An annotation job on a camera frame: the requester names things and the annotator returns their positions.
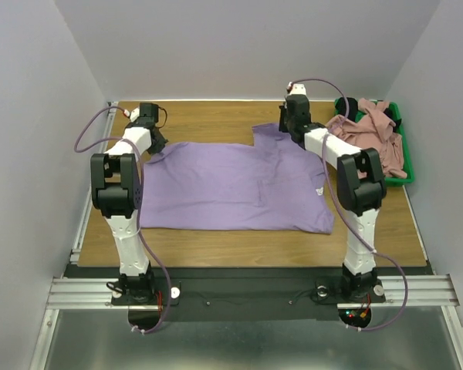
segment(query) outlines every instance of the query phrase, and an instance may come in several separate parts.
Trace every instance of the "lavender fabric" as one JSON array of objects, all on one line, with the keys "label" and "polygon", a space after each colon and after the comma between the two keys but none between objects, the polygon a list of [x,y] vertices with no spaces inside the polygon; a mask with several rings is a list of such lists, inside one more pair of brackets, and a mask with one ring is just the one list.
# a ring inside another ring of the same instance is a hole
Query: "lavender fabric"
[{"label": "lavender fabric", "polygon": [[175,143],[153,155],[144,164],[141,227],[330,234],[320,158],[277,123],[252,130],[254,146]]}]

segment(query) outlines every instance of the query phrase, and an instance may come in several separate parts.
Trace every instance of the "white wall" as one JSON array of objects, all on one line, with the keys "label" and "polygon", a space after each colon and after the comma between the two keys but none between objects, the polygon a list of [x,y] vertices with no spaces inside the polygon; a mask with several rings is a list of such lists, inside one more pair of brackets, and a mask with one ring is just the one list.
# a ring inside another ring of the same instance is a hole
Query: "white wall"
[{"label": "white wall", "polygon": [[51,0],[0,1],[0,369],[29,368],[89,185],[73,142],[105,102]]},{"label": "white wall", "polygon": [[56,0],[108,99],[385,96],[438,3]]},{"label": "white wall", "polygon": [[387,98],[404,119],[425,247],[437,272],[451,273],[463,320],[463,0],[443,0]]}]

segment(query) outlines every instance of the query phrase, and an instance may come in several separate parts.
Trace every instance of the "green plastic bin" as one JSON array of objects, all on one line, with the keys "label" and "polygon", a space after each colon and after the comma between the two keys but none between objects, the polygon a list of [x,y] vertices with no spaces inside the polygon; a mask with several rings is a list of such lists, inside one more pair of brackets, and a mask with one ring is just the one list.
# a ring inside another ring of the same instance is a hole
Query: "green plastic bin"
[{"label": "green plastic bin", "polygon": [[[335,109],[334,109],[334,114],[340,114],[338,110],[336,109],[336,103],[338,103],[338,100],[336,99],[334,101]],[[393,117],[395,119],[400,119],[400,109],[398,108],[398,105],[396,103],[390,103],[389,109],[391,109],[393,113]],[[356,121],[360,121],[360,119],[364,116],[362,112],[357,113]],[[389,187],[402,187],[406,183],[413,183],[415,178],[414,178],[414,168],[411,166],[411,158],[410,158],[410,150],[408,149],[408,144],[407,144],[407,137],[405,136],[404,133],[404,128],[403,128],[403,123],[400,125],[400,127],[397,128],[396,130],[397,133],[401,135],[401,142],[403,143],[403,171],[407,173],[407,178],[406,179],[398,179],[396,177],[386,177],[386,185]]]}]

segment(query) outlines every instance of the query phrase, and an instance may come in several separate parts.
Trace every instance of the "pink cloth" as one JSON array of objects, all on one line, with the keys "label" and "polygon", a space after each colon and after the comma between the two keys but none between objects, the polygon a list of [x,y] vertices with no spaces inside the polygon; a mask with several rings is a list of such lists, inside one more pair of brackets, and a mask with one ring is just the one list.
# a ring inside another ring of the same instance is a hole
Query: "pink cloth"
[{"label": "pink cloth", "polygon": [[[384,114],[388,106],[389,102],[378,102],[376,105],[370,100],[360,99],[358,109],[366,115],[358,123],[347,119],[341,127],[334,129],[333,134],[359,148],[374,148],[379,152],[385,176],[406,179],[401,135],[393,132],[394,122]],[[342,118],[341,115],[334,116],[326,126],[336,126]]]}]

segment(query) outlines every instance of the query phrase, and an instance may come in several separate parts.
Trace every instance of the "wooden table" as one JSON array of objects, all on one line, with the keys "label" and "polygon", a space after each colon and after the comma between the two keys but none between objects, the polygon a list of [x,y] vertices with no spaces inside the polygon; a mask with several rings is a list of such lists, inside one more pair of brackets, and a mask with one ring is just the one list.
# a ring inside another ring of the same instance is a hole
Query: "wooden table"
[{"label": "wooden table", "polygon": [[[134,109],[138,102],[120,105]],[[252,145],[251,127],[278,122],[279,118],[279,102],[162,102],[160,105],[169,113],[161,132],[170,143],[193,141]],[[333,103],[312,103],[311,112],[314,120],[326,123],[333,116]],[[112,136],[121,136],[126,124],[127,119],[118,112]],[[325,197],[336,215],[327,191]],[[144,229],[142,232],[160,259],[173,267],[339,267],[346,253],[347,230],[337,215],[331,235],[297,230]],[[390,254],[403,266],[426,264],[403,188],[388,188],[377,220],[375,238],[378,251]],[[377,264],[390,265],[385,260],[378,260]],[[110,229],[100,212],[93,208],[79,266],[118,265]]]}]

